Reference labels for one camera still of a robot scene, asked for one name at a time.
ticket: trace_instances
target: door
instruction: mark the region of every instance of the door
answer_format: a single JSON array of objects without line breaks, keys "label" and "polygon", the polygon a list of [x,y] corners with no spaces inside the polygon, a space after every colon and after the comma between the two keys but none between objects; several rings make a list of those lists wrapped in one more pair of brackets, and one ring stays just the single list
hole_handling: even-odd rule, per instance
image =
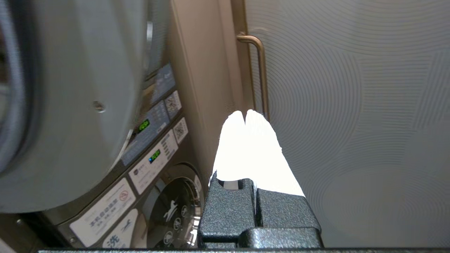
[{"label": "door", "polygon": [[450,1],[231,3],[264,44],[271,125],[324,245],[449,247]]}]

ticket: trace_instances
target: washing machine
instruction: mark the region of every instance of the washing machine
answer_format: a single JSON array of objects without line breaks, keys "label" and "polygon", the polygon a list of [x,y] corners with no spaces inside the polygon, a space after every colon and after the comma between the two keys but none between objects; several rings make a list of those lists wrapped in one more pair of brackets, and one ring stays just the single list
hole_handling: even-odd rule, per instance
[{"label": "washing machine", "polygon": [[50,246],[196,247],[207,184],[171,66],[147,82],[129,144],[108,176],[74,201],[23,215]]}]

